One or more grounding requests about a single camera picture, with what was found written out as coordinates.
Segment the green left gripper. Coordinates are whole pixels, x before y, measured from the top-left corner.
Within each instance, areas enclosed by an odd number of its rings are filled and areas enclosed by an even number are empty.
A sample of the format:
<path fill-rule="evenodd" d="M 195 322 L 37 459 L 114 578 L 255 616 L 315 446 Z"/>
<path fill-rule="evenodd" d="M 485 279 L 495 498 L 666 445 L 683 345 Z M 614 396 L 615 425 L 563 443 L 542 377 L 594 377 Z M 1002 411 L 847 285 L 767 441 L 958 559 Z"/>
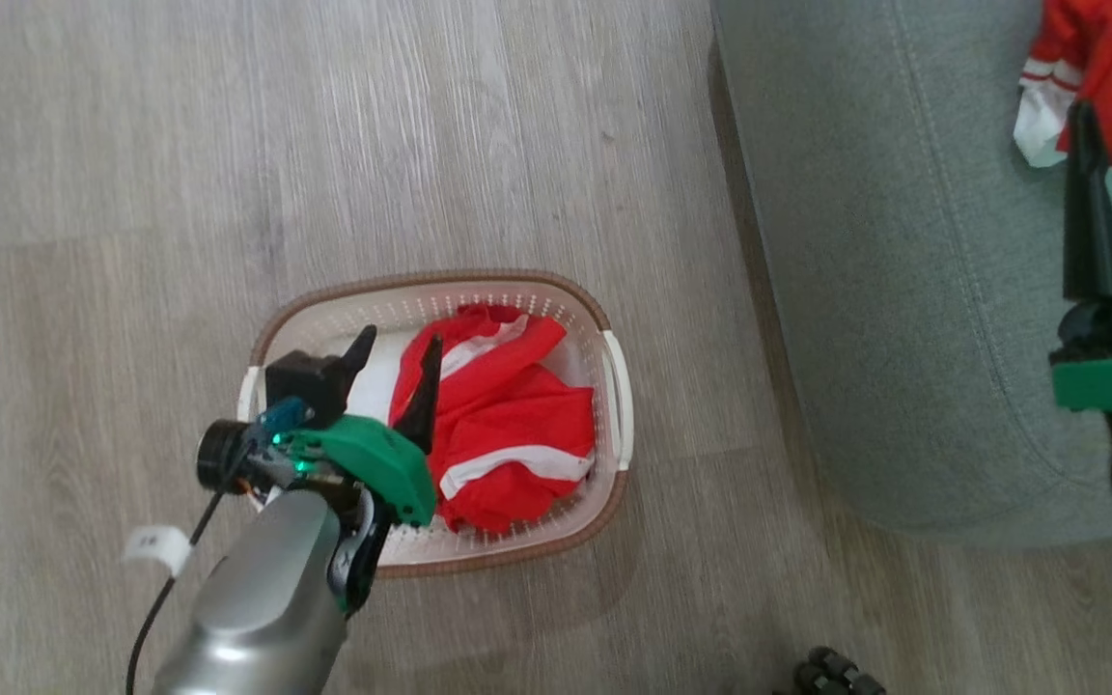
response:
<path fill-rule="evenodd" d="M 376 325 L 363 326 L 339 359 L 342 397 L 370 361 Z M 419 361 L 419 379 L 393 421 L 344 415 L 326 430 L 279 431 L 251 455 L 247 471 L 284 492 L 320 494 L 336 514 L 348 514 L 370 494 L 394 525 L 428 527 L 436 510 L 427 455 L 435 440 L 441 383 L 441 336 L 431 336 Z"/>

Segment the beige perforated laundry basket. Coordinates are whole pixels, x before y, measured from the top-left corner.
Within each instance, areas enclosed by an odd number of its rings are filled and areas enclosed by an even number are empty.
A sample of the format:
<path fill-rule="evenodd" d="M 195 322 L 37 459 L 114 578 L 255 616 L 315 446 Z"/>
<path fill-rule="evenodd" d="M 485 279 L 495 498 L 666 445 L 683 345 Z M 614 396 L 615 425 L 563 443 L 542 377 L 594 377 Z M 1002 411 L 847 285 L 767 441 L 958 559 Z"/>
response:
<path fill-rule="evenodd" d="M 624 353 L 606 312 L 589 292 L 560 274 L 450 271 L 396 274 L 306 292 L 265 322 L 239 388 L 236 415 L 264 408 L 264 368 L 302 350 L 342 353 L 368 324 L 378 332 L 418 328 L 451 316 L 461 305 L 509 305 L 565 326 L 595 378 L 596 448 L 577 492 L 540 520 L 517 523 L 506 534 L 451 532 L 440 519 L 428 527 L 394 528 L 379 560 L 379 579 L 486 570 L 574 549 L 600 532 L 617 512 L 634 455 L 634 400 Z"/>

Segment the red garment with white stripes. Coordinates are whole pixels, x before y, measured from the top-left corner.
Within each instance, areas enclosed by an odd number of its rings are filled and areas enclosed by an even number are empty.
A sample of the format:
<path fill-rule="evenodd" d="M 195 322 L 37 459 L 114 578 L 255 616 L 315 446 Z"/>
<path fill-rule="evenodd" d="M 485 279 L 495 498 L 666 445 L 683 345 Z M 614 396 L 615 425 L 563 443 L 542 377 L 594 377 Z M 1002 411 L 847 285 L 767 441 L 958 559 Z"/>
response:
<path fill-rule="evenodd" d="M 429 344 L 441 344 L 428 467 L 451 532 L 504 534 L 537 522 L 590 471 L 593 390 L 544 365 L 566 335 L 549 317 L 473 304 L 425 325 L 405 348 L 390 424 L 418 391 Z"/>

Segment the grey fabric sofa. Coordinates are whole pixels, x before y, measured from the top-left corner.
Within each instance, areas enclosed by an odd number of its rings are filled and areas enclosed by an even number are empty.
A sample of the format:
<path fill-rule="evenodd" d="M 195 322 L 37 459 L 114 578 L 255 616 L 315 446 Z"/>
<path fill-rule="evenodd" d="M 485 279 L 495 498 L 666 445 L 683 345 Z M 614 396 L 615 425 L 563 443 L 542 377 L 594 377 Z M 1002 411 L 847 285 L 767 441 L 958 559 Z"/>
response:
<path fill-rule="evenodd" d="M 713 0 L 818 470 L 887 532 L 1112 537 L 1108 429 L 1053 401 L 1064 176 L 1012 141 L 1042 0 Z"/>

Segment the white garment with red trim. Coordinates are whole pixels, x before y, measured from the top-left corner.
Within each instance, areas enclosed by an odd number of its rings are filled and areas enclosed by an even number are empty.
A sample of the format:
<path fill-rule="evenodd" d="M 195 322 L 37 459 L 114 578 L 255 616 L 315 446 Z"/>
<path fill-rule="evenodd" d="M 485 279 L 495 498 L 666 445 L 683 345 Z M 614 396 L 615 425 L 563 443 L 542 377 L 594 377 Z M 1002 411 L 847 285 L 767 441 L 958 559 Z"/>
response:
<path fill-rule="evenodd" d="M 1060 150 L 1060 137 L 1068 126 L 1068 115 L 1082 73 L 1064 59 L 1058 62 L 1029 58 L 1019 79 L 1020 92 L 1014 141 L 1029 166 L 1053 167 L 1068 153 Z M 1112 203 L 1112 170 L 1106 175 L 1109 201 Z"/>

